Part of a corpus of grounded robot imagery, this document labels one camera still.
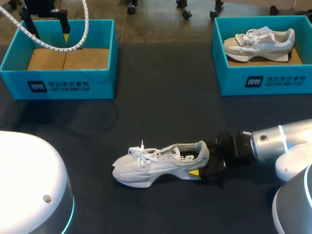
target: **shoe heel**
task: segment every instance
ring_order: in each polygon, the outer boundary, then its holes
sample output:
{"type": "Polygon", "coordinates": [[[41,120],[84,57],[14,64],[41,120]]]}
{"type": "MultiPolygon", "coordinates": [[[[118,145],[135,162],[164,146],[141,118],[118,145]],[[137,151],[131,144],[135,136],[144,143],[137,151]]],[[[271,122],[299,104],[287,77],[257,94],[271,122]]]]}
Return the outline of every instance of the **shoe heel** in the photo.
{"type": "Polygon", "coordinates": [[[274,54],[274,53],[266,53],[262,55],[262,57],[265,57],[269,60],[276,61],[276,62],[288,62],[289,56],[287,54],[274,54]]]}

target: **white dome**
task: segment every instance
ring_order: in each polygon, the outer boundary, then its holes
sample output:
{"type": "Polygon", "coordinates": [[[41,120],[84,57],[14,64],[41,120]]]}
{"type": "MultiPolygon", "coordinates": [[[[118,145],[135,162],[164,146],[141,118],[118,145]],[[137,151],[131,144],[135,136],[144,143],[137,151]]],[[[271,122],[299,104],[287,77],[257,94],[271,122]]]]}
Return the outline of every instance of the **white dome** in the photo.
{"type": "Polygon", "coordinates": [[[40,226],[60,203],[66,180],[64,162],[48,142],[0,131],[0,233],[40,226]]]}

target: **concrete floor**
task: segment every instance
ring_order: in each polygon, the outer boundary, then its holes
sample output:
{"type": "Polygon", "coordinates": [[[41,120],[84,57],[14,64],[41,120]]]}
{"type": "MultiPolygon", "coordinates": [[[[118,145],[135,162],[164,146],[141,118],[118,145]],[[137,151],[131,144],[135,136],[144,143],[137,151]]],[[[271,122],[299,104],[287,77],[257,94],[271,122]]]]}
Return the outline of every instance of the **concrete floor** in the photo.
{"type": "MultiPolygon", "coordinates": [[[[138,0],[134,15],[127,14],[124,0],[87,0],[87,4],[90,19],[115,20],[120,42],[207,41],[213,28],[209,11],[215,3],[208,0],[188,0],[188,9],[193,14],[189,20],[176,9],[176,0],[138,0]]],[[[17,11],[12,11],[7,3],[2,6],[19,19],[17,11]]],[[[80,0],[57,0],[57,7],[68,10],[68,19],[84,19],[80,0]]],[[[223,8],[221,16],[269,14],[268,8],[248,5],[224,3],[223,8]]],[[[0,15],[0,44],[9,44],[15,31],[15,25],[0,15]]]]}

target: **shoe sole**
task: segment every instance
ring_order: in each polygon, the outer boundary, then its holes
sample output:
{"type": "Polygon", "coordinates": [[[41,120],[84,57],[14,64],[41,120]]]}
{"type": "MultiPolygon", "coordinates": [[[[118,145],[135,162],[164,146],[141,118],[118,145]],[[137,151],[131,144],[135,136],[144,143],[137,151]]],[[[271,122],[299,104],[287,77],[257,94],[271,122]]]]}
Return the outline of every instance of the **shoe sole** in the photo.
{"type": "MultiPolygon", "coordinates": [[[[181,171],[181,170],[178,170],[176,169],[175,171],[172,171],[170,173],[165,173],[165,174],[171,174],[171,175],[174,175],[180,179],[186,179],[186,180],[199,180],[200,178],[195,176],[195,175],[191,175],[189,174],[188,171],[181,171]]],[[[121,181],[121,180],[118,180],[117,178],[115,178],[115,180],[117,180],[119,183],[121,184],[124,184],[126,186],[129,186],[129,187],[134,187],[134,188],[148,188],[150,187],[154,181],[162,176],[163,174],[161,175],[157,175],[157,176],[154,176],[154,177],[150,177],[148,179],[146,179],[144,182],[138,182],[138,183],[127,183],[127,182],[124,182],[124,181],[121,181]]]]}
{"type": "Polygon", "coordinates": [[[227,56],[240,62],[248,62],[254,57],[264,57],[266,59],[269,59],[271,61],[276,61],[276,62],[288,62],[289,61],[288,53],[287,54],[263,53],[263,54],[250,55],[250,56],[232,55],[230,53],[226,53],[226,54],[227,56]]]}

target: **box logo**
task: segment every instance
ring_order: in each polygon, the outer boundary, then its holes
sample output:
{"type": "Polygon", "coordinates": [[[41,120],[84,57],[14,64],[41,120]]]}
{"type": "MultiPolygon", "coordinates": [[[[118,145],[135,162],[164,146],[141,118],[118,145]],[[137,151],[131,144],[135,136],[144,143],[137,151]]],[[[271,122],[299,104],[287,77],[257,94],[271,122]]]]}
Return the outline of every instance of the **box logo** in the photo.
{"type": "Polygon", "coordinates": [[[259,88],[261,86],[263,76],[248,77],[245,88],[259,88]]]}
{"type": "Polygon", "coordinates": [[[29,88],[33,93],[46,93],[47,89],[43,81],[28,81],[29,88]]]}

